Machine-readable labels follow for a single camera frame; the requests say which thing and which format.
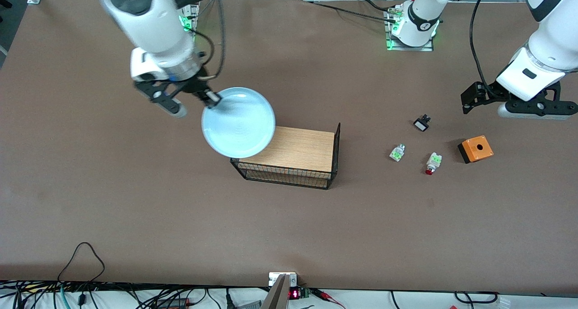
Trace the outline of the light blue plate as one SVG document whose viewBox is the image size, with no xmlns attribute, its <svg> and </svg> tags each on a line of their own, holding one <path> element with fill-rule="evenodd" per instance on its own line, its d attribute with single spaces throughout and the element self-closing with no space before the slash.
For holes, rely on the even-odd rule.
<svg viewBox="0 0 578 309">
<path fill-rule="evenodd" d="M 262 152 L 276 130 L 276 116 L 261 93 L 246 87 L 219 92 L 221 101 L 205 108 L 201 128 L 208 145 L 229 158 L 248 158 Z"/>
</svg>

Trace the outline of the red push button switch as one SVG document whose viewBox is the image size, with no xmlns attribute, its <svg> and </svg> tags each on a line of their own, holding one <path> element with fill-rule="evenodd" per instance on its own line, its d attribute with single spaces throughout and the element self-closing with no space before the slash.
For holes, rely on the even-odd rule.
<svg viewBox="0 0 578 309">
<path fill-rule="evenodd" d="M 426 170 L 425 173 L 427 175 L 432 175 L 441 165 L 442 156 L 437 154 L 436 152 L 431 153 L 428 161 L 426 162 Z"/>
</svg>

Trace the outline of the red clip leads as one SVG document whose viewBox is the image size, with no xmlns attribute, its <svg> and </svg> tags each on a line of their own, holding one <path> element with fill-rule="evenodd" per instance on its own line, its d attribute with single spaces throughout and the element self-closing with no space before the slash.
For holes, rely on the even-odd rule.
<svg viewBox="0 0 578 309">
<path fill-rule="evenodd" d="M 336 304 L 339 307 L 341 307 L 341 309 L 347 309 L 343 304 L 339 303 L 339 301 L 335 300 L 328 293 L 323 292 L 320 289 L 316 289 L 316 288 L 310 288 L 309 290 L 310 290 L 310 293 L 312 295 L 314 295 L 315 297 L 318 297 L 319 299 L 321 299 L 323 301 Z"/>
</svg>

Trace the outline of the orange button enclosure box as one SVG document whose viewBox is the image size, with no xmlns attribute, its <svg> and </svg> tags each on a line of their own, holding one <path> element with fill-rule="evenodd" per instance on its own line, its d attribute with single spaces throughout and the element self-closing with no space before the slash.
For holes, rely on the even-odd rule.
<svg viewBox="0 0 578 309">
<path fill-rule="evenodd" d="M 466 164 L 481 161 L 494 155 L 493 149 L 484 135 L 463 140 L 458 144 L 457 149 Z"/>
</svg>

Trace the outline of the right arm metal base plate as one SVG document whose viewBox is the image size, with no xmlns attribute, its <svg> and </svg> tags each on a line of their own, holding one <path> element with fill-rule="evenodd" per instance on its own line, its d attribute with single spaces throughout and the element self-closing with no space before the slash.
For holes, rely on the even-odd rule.
<svg viewBox="0 0 578 309">
<path fill-rule="evenodd" d="M 196 29 L 199 12 L 200 4 L 186 5 L 180 9 L 179 19 L 185 32 Z"/>
</svg>

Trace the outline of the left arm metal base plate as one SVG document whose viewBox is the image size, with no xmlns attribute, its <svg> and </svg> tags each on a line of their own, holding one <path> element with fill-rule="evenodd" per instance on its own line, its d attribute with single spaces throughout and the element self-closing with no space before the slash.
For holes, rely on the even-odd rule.
<svg viewBox="0 0 578 309">
<path fill-rule="evenodd" d="M 383 12 L 385 21 L 386 47 L 390 51 L 434 51 L 433 39 L 439 19 L 424 20 L 417 17 L 411 21 L 401 5 Z"/>
</svg>

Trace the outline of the small metal bracket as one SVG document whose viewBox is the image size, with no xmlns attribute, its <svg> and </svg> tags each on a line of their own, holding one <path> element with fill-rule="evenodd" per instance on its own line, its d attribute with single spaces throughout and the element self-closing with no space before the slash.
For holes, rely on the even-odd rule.
<svg viewBox="0 0 578 309">
<path fill-rule="evenodd" d="M 295 272 L 269 272 L 268 285 L 273 286 L 273 284 L 276 282 L 277 278 L 279 278 L 279 276 L 281 276 L 281 275 L 289 276 L 289 283 L 290 283 L 291 288 L 295 288 L 298 286 L 298 284 L 297 284 L 298 275 Z"/>
</svg>

